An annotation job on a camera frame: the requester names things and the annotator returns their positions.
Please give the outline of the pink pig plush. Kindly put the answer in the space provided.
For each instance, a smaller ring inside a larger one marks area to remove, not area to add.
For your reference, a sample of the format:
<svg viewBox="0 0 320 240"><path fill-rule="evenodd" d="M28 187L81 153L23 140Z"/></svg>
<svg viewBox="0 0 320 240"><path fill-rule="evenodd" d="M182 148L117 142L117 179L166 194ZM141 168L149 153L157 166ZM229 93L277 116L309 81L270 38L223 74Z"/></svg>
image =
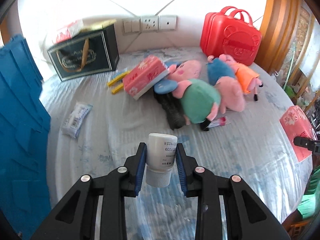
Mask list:
<svg viewBox="0 0 320 240"><path fill-rule="evenodd" d="M235 78L223 76L214 86L221 95L220 113L225 114L227 109L242 112L245 109L245 98L240 83Z"/></svg>

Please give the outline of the white wet wipes packet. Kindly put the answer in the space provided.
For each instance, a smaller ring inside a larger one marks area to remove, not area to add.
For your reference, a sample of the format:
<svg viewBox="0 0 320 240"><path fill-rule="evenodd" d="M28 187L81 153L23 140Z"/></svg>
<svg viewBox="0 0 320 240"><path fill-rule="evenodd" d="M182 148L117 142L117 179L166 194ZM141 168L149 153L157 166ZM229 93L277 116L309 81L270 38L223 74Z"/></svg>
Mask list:
<svg viewBox="0 0 320 240"><path fill-rule="evenodd" d="M77 102L68 118L61 126L61 133L76 139L85 117L92 110L93 106L84 102Z"/></svg>

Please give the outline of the black folded umbrella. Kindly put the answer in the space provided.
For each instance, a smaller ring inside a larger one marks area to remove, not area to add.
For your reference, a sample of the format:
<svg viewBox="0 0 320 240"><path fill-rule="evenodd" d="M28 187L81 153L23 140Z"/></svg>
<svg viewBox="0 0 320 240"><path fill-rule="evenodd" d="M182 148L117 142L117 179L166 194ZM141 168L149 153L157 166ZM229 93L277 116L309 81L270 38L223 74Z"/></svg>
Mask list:
<svg viewBox="0 0 320 240"><path fill-rule="evenodd" d="M182 128L186 124L180 101L173 97L172 92L167 94L153 92L153 96L165 111L171 130Z"/></svg>

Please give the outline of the pink tissue pack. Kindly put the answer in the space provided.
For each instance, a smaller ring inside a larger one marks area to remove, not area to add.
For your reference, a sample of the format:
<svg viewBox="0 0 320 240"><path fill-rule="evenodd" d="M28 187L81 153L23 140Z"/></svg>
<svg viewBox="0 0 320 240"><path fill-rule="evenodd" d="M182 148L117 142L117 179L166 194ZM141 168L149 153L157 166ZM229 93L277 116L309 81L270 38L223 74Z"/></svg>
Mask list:
<svg viewBox="0 0 320 240"><path fill-rule="evenodd" d="M149 55L123 78L124 90L138 100L151 87L169 74L162 60Z"/></svg>
<svg viewBox="0 0 320 240"><path fill-rule="evenodd" d="M84 27L84 23L82 20L77 20L75 22L70 23L67 26L61 28L56 35L54 35L53 42L54 44L60 43L65 40L69 40L76 35L78 35L81 29Z"/></svg>
<svg viewBox="0 0 320 240"><path fill-rule="evenodd" d="M299 106L291 106L279 121L293 147L297 160L301 162L310 156L310 150L295 146L293 143L295 137L317 140L316 132L303 110Z"/></svg>

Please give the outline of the white wall power socket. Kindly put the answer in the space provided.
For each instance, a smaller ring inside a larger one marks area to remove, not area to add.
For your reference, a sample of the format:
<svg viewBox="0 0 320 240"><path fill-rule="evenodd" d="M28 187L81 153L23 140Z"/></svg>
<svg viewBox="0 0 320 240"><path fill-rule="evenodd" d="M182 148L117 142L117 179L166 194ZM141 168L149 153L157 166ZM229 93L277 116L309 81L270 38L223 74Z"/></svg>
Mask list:
<svg viewBox="0 0 320 240"><path fill-rule="evenodd" d="M141 16L140 30L143 33L159 31L159 17L158 16Z"/></svg>

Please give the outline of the blue plastic crate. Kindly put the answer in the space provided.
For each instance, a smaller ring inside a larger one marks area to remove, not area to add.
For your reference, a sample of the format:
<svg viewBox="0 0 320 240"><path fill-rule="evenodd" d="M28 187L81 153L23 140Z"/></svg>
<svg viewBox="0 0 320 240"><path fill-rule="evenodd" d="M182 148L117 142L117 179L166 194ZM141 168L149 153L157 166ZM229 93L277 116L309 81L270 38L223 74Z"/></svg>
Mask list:
<svg viewBox="0 0 320 240"><path fill-rule="evenodd" d="M26 39L1 48L1 211L30 239L51 210L46 180L50 115L40 101L42 76Z"/></svg>

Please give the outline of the white single-hole wall plate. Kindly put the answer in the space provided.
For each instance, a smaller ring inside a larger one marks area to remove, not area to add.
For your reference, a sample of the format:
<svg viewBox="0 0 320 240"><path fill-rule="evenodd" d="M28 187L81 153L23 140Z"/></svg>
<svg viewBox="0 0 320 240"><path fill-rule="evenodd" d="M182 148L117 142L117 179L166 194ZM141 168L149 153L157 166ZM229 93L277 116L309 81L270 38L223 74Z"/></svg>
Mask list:
<svg viewBox="0 0 320 240"><path fill-rule="evenodd" d="M176 29L177 16L159 16L159 31L172 31Z"/></svg>

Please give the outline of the pink-face pig plush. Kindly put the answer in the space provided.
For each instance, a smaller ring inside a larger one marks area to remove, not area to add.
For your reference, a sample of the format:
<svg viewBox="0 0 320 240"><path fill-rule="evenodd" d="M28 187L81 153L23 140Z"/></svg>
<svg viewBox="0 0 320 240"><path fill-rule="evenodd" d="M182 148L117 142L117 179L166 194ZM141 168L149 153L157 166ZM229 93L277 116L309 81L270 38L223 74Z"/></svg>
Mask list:
<svg viewBox="0 0 320 240"><path fill-rule="evenodd" d="M172 64L168 71L167 79L180 82L189 79L198 79L202 70L202 64L197 60L189 60L180 64Z"/></svg>

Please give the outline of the white wall switch panel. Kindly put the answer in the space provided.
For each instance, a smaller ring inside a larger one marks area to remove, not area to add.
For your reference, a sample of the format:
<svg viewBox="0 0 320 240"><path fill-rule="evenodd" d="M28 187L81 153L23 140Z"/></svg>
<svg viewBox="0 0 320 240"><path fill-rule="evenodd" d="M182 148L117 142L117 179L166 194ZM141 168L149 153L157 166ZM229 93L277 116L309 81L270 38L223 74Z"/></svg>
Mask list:
<svg viewBox="0 0 320 240"><path fill-rule="evenodd" d="M141 33L139 17L123 19L122 23L123 23L123 33L125 35Z"/></svg>

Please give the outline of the dark green gift bag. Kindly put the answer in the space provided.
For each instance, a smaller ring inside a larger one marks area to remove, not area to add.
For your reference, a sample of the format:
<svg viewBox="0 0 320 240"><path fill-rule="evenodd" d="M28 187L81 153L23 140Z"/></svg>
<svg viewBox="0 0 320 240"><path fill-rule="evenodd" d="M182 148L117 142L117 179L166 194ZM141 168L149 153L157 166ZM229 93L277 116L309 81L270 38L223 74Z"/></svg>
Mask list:
<svg viewBox="0 0 320 240"><path fill-rule="evenodd" d="M80 33L50 47L47 53L61 81L115 71L119 52L114 24Z"/></svg>

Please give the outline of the orange-dress pig plush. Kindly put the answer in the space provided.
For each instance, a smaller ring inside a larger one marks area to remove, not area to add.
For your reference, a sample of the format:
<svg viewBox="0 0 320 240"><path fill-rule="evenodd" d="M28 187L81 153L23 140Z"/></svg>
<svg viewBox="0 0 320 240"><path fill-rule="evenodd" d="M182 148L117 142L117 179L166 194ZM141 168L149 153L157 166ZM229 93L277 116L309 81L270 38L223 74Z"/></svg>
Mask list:
<svg viewBox="0 0 320 240"><path fill-rule="evenodd" d="M253 92L254 101L258 101L258 87L264 86L260 80L260 75L247 65L237 62L231 55L221 54L219 59L232 68L242 87L243 93L247 95Z"/></svg>

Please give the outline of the white pill bottle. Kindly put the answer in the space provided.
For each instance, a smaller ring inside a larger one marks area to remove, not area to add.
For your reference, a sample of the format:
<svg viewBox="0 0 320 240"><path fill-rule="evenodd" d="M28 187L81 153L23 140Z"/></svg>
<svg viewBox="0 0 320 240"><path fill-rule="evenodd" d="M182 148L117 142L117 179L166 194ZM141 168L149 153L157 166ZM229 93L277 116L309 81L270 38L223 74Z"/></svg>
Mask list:
<svg viewBox="0 0 320 240"><path fill-rule="evenodd" d="M146 183L153 187L167 187L175 162L177 137L150 133L146 156Z"/></svg>

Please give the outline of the yellow plastic clip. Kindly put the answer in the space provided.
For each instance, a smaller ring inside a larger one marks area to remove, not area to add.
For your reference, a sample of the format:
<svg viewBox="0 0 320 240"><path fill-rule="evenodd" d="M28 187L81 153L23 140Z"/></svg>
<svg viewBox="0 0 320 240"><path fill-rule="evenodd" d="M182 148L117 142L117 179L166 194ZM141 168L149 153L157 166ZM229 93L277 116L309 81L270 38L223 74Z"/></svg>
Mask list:
<svg viewBox="0 0 320 240"><path fill-rule="evenodd" d="M131 71L123 71L117 73L114 78L106 83L108 88L111 88L111 94L116 94L124 89L123 78L127 76Z"/></svg>

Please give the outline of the red plastic suitcase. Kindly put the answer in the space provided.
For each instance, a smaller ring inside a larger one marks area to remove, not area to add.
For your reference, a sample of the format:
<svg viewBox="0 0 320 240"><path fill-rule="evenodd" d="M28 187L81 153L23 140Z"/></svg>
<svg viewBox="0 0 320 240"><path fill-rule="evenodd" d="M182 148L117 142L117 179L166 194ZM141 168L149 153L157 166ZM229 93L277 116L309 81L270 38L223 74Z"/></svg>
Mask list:
<svg viewBox="0 0 320 240"><path fill-rule="evenodd" d="M250 66L258 53L262 34L253 26L250 14L234 6L206 14L200 48L207 56L231 55Z"/></svg>

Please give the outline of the blue-dress pig plush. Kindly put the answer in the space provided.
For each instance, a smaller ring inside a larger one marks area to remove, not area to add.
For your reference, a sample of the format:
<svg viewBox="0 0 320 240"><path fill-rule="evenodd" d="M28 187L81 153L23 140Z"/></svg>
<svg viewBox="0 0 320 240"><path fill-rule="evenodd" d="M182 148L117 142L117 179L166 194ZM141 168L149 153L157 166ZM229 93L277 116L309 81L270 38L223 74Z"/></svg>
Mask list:
<svg viewBox="0 0 320 240"><path fill-rule="evenodd" d="M208 56L207 60L208 81L211 85L215 85L224 76L235 78L234 71L227 63L212 55Z"/></svg>

